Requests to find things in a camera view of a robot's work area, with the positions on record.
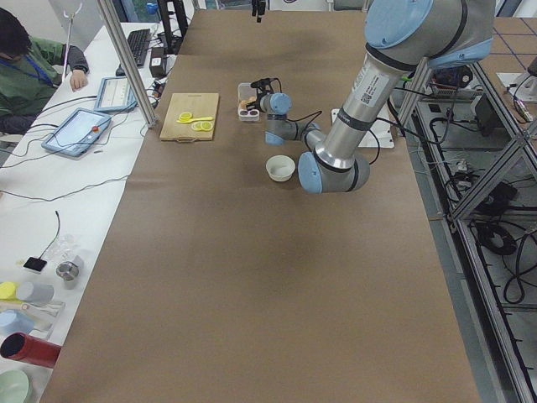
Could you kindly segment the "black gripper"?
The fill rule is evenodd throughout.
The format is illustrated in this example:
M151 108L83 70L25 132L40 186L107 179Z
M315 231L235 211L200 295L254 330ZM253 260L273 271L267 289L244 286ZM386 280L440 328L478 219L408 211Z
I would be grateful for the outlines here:
M251 15L256 19L256 22L258 24L262 22L262 19L266 13L267 7L268 7L267 0L252 0L251 1L251 8L252 8Z
M250 87L255 90L256 98L261 99L269 94L274 94L272 83L277 81L277 77L265 77L250 83Z

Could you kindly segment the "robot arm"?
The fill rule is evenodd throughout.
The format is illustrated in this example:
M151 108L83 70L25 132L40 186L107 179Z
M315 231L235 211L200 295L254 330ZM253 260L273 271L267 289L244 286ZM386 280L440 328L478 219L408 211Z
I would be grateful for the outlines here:
M328 134L314 123L287 117L291 99L270 90L270 80L251 83L247 110L267 115L265 141L307 146L298 163L300 184L313 194L349 192L368 180L367 160L356 151L402 76L428 60L431 68L467 65L487 57L493 42L493 1L376 1L365 22L366 56L352 90Z

